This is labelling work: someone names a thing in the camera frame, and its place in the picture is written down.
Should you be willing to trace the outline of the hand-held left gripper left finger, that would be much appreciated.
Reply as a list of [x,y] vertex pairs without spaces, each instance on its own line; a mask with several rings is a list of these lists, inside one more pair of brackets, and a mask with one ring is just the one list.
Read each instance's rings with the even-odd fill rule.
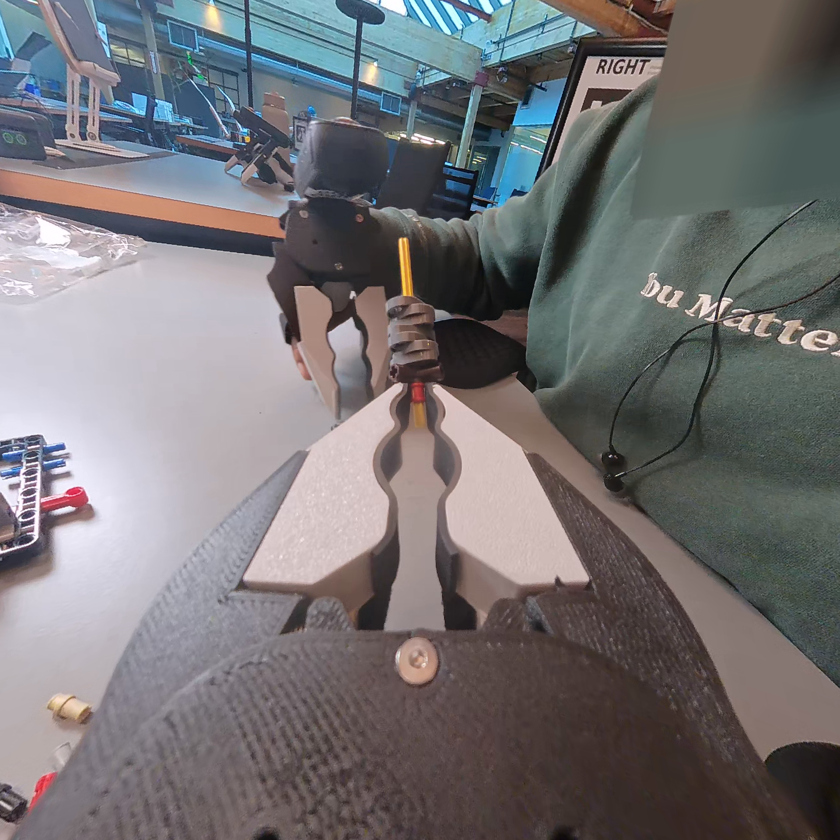
[[396,496],[407,386],[393,385],[313,444],[245,571],[253,592],[329,596],[383,627],[399,564]]

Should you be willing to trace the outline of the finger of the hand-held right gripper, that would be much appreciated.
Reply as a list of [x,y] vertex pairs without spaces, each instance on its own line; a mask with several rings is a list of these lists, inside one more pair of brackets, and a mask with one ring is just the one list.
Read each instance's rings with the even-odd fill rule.
[[318,288],[294,287],[300,339],[298,346],[311,380],[335,421],[340,420],[340,387],[334,374],[335,352],[329,342],[331,299]]
[[389,318],[383,287],[367,287],[354,298],[354,325],[360,333],[361,358],[366,372],[366,393],[376,398],[389,381],[391,349]]

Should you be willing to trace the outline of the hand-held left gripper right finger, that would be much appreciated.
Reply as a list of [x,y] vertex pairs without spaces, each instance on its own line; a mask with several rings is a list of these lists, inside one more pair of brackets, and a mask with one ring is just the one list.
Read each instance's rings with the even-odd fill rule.
[[524,602],[591,578],[529,454],[440,385],[427,390],[437,502],[435,563],[446,627],[476,627],[500,600]]

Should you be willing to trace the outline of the yellow lego axle assembly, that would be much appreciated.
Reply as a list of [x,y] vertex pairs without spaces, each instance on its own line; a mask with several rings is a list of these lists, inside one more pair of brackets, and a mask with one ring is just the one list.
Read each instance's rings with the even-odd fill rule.
[[407,237],[397,241],[401,294],[386,302],[388,347],[391,352],[389,377],[408,385],[411,416],[417,428],[427,425],[427,393],[431,384],[444,379],[434,331],[434,308],[417,296],[413,264]]

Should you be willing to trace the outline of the black lego frame assembly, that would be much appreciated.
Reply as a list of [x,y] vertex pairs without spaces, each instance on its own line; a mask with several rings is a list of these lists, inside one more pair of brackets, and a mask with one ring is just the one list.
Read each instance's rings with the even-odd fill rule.
[[58,495],[47,492],[54,471],[67,465],[66,451],[66,444],[50,444],[40,434],[2,440],[1,478],[17,482],[14,504],[2,497],[2,565],[39,550],[48,515],[89,506],[88,494],[80,486]]

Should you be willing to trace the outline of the pile of small lego pieces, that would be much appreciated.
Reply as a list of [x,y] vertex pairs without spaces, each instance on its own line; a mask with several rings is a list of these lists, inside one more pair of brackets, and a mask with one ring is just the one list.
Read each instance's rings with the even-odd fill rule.
[[[47,703],[47,709],[54,719],[78,725],[87,723],[92,714],[91,704],[68,694],[52,696]],[[54,769],[38,778],[29,798],[16,792],[11,784],[1,783],[1,820],[3,823],[19,823],[37,805],[67,764],[70,752],[71,747],[68,742],[58,747],[54,753]]]

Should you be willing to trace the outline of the black mesh chair seat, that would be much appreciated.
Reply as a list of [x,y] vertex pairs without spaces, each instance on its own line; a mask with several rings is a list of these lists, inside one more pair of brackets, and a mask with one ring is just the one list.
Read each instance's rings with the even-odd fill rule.
[[434,324],[441,384],[461,390],[493,385],[526,368],[526,349],[483,322],[447,318]]

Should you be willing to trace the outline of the dark background equipment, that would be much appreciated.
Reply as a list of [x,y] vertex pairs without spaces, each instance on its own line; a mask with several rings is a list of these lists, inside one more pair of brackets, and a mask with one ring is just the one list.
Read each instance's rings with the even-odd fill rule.
[[281,154],[291,146],[286,133],[260,117],[252,108],[234,111],[237,123],[248,132],[246,142],[236,147],[224,165],[231,174],[240,169],[239,181],[248,185],[278,185],[287,193],[295,192],[294,171]]

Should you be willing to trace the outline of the orange edged table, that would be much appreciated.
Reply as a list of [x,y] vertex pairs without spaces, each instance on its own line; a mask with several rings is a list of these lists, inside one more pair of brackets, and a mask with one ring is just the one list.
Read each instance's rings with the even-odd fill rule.
[[70,169],[3,158],[2,199],[46,204],[55,215],[101,212],[271,239],[283,236],[280,217],[298,199],[281,185],[244,185],[220,162],[190,154],[90,157],[92,164]]

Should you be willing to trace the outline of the black round base stand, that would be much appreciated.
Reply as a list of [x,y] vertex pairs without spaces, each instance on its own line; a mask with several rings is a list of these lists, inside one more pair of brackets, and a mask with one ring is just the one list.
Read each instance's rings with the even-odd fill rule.
[[335,1],[335,6],[341,14],[352,19],[355,23],[350,119],[353,122],[358,122],[363,30],[366,25],[383,25],[385,11],[381,6],[368,1],[338,0]]

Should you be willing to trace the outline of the person's green sweatshirt torso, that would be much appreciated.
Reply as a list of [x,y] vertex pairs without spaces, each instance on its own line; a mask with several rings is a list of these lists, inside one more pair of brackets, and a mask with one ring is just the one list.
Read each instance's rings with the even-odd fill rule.
[[583,117],[528,195],[537,396],[838,683],[838,202],[636,217],[655,91]]

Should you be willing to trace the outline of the clear plastic bag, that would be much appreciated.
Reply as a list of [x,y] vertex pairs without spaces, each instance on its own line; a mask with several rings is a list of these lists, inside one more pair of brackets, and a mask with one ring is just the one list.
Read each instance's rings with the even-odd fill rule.
[[51,297],[144,255],[146,241],[39,211],[1,205],[1,302]]

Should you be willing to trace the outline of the black framed white sign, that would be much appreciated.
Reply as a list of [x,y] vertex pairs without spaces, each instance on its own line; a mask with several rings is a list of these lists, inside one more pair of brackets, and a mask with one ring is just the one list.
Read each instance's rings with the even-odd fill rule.
[[619,102],[662,70],[667,38],[579,40],[537,176],[554,163],[572,123],[584,112]]

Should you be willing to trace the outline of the wooden easel stand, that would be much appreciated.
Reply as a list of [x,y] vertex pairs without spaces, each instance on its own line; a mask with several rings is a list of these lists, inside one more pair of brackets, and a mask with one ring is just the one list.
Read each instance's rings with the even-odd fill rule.
[[56,140],[57,154],[78,151],[126,161],[151,157],[151,152],[126,150],[102,141],[102,93],[117,87],[121,78],[92,2],[38,1],[37,5],[66,62],[66,136]]

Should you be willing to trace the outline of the black equipment case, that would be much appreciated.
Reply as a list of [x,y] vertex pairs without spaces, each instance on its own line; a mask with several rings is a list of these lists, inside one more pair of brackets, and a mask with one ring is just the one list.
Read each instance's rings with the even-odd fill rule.
[[1,108],[1,157],[28,161],[47,159],[40,122],[34,114]]

